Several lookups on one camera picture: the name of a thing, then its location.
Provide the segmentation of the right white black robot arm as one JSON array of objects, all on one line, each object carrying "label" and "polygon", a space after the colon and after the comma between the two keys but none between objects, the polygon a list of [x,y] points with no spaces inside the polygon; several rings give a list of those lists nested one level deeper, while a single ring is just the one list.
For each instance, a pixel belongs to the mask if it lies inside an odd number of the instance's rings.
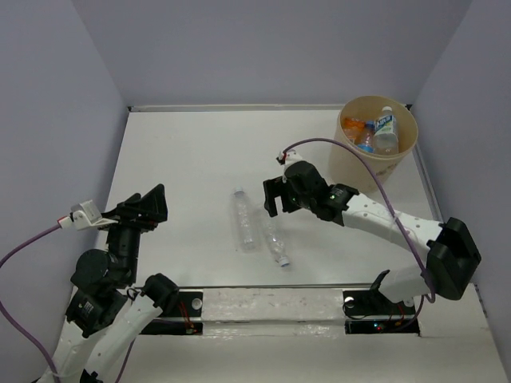
[{"label": "right white black robot arm", "polygon": [[[457,301],[481,262],[473,237],[460,219],[441,223],[392,211],[355,188],[328,184],[304,160],[265,180],[263,190],[264,208],[271,217],[279,211],[306,209],[322,221],[365,231],[412,253],[415,265],[384,270],[371,285],[367,302],[378,313],[427,294]],[[281,208],[276,206],[278,199]]]}]

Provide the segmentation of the orange bottle white cap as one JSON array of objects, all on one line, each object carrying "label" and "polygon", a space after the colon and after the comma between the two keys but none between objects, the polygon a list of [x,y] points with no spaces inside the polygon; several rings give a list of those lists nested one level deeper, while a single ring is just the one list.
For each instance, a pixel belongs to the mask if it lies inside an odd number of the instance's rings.
[{"label": "orange bottle white cap", "polygon": [[345,117],[342,121],[342,129],[347,139],[354,144],[362,133],[365,122],[356,118]]}]

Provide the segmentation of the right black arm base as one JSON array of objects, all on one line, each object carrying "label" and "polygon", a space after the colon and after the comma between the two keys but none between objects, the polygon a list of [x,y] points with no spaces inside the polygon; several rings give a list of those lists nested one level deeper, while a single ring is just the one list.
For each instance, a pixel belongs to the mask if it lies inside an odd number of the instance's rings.
[{"label": "right black arm base", "polygon": [[379,292],[388,273],[388,270],[380,273],[368,290],[349,290],[343,294],[346,334],[420,334],[418,309],[422,306],[393,303]]}]

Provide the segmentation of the clear bottle without cap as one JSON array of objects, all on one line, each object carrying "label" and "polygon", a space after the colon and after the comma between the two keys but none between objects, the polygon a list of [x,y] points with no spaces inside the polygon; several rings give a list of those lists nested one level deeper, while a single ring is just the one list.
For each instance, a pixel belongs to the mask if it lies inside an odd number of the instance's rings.
[{"label": "clear bottle without cap", "polygon": [[232,193],[232,215],[240,248],[245,252],[254,251],[257,248],[257,236],[252,204],[243,188],[236,188]]}]

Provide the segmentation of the blue label small bottle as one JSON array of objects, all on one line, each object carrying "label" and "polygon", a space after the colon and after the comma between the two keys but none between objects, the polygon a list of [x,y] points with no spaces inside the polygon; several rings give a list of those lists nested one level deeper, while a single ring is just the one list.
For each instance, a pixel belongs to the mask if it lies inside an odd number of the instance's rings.
[{"label": "blue label small bottle", "polygon": [[367,121],[355,140],[355,145],[364,152],[374,153],[374,122]]}]

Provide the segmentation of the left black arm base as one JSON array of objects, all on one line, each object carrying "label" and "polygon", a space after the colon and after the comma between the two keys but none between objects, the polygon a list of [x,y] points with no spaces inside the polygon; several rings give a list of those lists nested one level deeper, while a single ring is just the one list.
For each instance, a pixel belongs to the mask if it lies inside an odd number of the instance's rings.
[{"label": "left black arm base", "polygon": [[168,312],[153,319],[141,335],[193,336],[203,333],[202,290],[184,289],[179,293],[176,305]]}]

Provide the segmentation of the beige round bin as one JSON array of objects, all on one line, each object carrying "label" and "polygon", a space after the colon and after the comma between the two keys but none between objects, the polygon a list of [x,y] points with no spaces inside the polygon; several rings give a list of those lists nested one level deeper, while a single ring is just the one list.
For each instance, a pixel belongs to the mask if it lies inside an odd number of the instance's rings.
[{"label": "beige round bin", "polygon": [[[399,153],[383,156],[364,152],[351,143],[343,128],[348,117],[362,121],[376,120],[386,106],[393,109],[398,126]],[[339,112],[334,140],[354,149],[350,152],[337,145],[331,146],[328,160],[330,178],[337,184],[345,184],[368,193],[378,190],[370,172],[384,184],[399,163],[412,152],[418,141],[418,125],[410,110],[395,100],[381,96],[362,96],[347,102]]]}]

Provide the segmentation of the clear bottle blue cap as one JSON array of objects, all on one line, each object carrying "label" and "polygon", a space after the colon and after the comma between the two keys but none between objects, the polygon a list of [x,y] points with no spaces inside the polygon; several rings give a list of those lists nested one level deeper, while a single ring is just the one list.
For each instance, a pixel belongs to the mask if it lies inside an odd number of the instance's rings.
[{"label": "clear bottle blue cap", "polygon": [[277,218],[272,218],[263,208],[258,209],[258,218],[263,240],[275,262],[280,267],[289,267],[290,260],[283,236],[279,230],[279,221]]}]

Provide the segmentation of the green label water bottle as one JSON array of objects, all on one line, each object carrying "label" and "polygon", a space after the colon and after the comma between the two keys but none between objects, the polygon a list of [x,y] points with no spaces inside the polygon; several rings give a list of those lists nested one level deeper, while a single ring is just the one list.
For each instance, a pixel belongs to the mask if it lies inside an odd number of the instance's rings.
[{"label": "green label water bottle", "polygon": [[394,156],[399,153],[398,122],[390,106],[382,108],[374,125],[374,150],[379,155]]}]

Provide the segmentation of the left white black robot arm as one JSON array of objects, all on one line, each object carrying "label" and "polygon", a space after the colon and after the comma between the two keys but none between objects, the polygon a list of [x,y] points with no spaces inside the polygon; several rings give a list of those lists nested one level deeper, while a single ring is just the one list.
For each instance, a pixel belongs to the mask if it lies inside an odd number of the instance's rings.
[{"label": "left white black robot arm", "polygon": [[76,291],[40,382],[102,382],[153,319],[175,310],[179,288],[162,274],[149,276],[134,298],[126,293],[137,279],[141,235],[167,218],[164,185],[158,184],[107,212],[91,200],[79,203],[57,221],[61,228],[106,231],[106,247],[87,250],[77,260],[70,278]]}]

